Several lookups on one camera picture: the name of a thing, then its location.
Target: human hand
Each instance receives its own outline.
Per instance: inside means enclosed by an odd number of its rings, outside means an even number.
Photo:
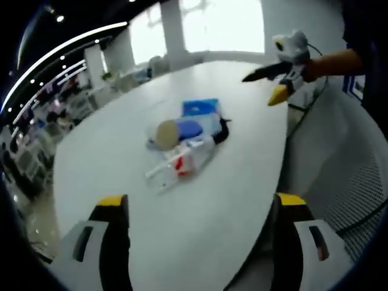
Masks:
[[[306,65],[302,72],[303,80],[307,83],[311,83],[318,78],[322,77],[319,69],[319,62],[311,59]]]

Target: blue lid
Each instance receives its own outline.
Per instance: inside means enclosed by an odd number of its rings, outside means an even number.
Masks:
[[[184,101],[182,116],[205,115],[217,112],[218,99]]]
[[[177,121],[179,140],[194,138],[203,132],[203,128],[194,120]]]

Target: white pillar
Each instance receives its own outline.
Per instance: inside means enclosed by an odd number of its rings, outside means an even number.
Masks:
[[[80,72],[77,75],[77,81],[78,81],[80,88],[84,88],[84,87],[88,86],[89,79],[88,79],[87,73],[85,71]]]
[[[134,68],[129,26],[110,43],[104,55],[110,71],[125,73]]]
[[[102,51],[98,44],[84,51],[87,71],[94,89],[102,88],[105,85],[104,80],[101,78],[104,74],[104,64],[102,63],[101,55]]]
[[[181,9],[179,0],[170,0],[161,4],[164,37],[166,39],[167,59],[171,71],[194,65],[193,58],[184,45]]]

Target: chair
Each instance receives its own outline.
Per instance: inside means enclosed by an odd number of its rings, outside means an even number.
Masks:
[[[45,167],[29,150],[21,152],[16,159],[16,164],[21,173],[35,185],[43,186],[45,180]]]
[[[85,119],[95,111],[86,92],[81,92],[79,95],[69,98],[68,108],[72,119],[80,120]]]
[[[154,56],[152,59],[150,59],[149,67],[152,71],[152,78],[161,76],[170,70],[167,59],[160,56]]]
[[[360,103],[331,80],[287,143],[279,190],[302,196],[334,230],[363,219],[388,197],[388,144]],[[342,237],[355,261],[382,212]]]
[[[118,88],[121,90],[121,81],[118,81]],[[94,106],[94,108],[100,109],[104,107],[109,102],[115,100],[120,96],[119,92],[114,92],[109,86],[104,86],[100,89],[90,92],[89,102]]]
[[[139,83],[134,79],[133,73],[122,76],[118,82],[118,88],[123,93],[127,93],[138,86]]]

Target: black cable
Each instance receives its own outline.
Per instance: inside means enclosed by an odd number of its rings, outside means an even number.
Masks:
[[[355,228],[363,225],[365,222],[367,222],[369,219],[371,219],[377,213],[379,213],[381,211],[381,209],[383,209],[384,206],[387,205],[387,203],[388,203],[388,199],[385,199],[377,208],[375,208],[375,210],[373,210],[372,212],[370,212],[369,214],[367,214],[366,216],[361,218],[359,221],[356,221],[355,223],[353,223],[349,226],[345,226],[342,229],[337,230],[336,231],[337,235],[344,236],[347,232],[351,231],[352,229],[355,229]]]
[[[323,54],[321,53],[320,50],[318,50],[314,45],[312,44],[307,44],[307,46],[311,47],[312,49],[314,49],[317,53],[319,53],[319,55],[323,56]],[[325,79],[325,83],[323,84],[322,86],[322,90],[315,96],[313,96],[313,100],[310,102],[310,104],[307,106],[307,108],[304,110],[304,114],[301,118],[301,120],[299,121],[299,123],[295,126],[295,128],[292,130],[292,132],[288,135],[287,139],[289,139],[299,128],[300,124],[303,122],[304,118],[306,117],[306,115],[308,114],[308,112],[310,111],[310,109],[314,106],[316,100],[318,99],[319,96],[321,96],[323,94],[323,91],[325,91],[326,87],[327,87],[327,84],[329,83],[329,77],[326,76],[326,79]]]
[[[314,49],[315,51],[317,51],[321,56],[323,55],[320,50],[318,50],[314,45],[312,44],[307,44],[309,47],[311,47],[312,49]],[[323,93],[323,91],[325,90],[326,86],[327,86],[327,83],[329,81],[329,78],[326,76],[326,80],[325,80],[325,83],[323,85],[323,88],[322,90],[317,94],[316,98],[313,99],[313,101],[311,102],[311,105],[309,106],[309,108],[311,108],[311,106],[314,105],[316,99],[318,99],[318,97]],[[363,218],[361,218],[359,221],[356,221],[355,223],[352,223],[351,225],[349,226],[345,226],[343,227],[342,229],[339,229],[336,231],[337,235],[339,236],[344,236],[346,233],[348,233],[349,231],[351,231],[352,229],[355,229],[361,225],[363,225],[365,222],[367,222],[369,219],[371,219],[372,217],[374,217],[377,213],[379,213],[388,203],[388,198],[386,200],[384,200],[377,208],[375,208],[373,211],[371,211],[369,214],[367,214],[366,216],[364,216]]]

